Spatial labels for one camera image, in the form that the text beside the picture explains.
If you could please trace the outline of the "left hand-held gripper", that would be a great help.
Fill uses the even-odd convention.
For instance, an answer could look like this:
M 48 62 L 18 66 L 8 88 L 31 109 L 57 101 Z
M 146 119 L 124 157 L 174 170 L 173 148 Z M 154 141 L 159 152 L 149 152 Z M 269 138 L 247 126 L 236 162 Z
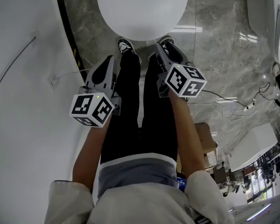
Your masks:
M 103 127 L 112 113 L 119 115 L 121 97 L 113 91 L 116 78 L 117 61 L 109 55 L 88 72 L 83 93 L 74 95 L 69 115 L 89 127 Z

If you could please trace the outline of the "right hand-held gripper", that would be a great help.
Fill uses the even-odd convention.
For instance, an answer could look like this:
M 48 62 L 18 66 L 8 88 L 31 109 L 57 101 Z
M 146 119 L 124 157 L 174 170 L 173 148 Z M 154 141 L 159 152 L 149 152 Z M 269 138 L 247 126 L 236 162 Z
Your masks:
M 186 59 L 174 42 L 157 42 L 155 56 L 160 67 L 157 87 L 161 98 L 168 97 L 169 90 L 181 98 L 196 98 L 207 84 L 198 68 L 181 64 Z

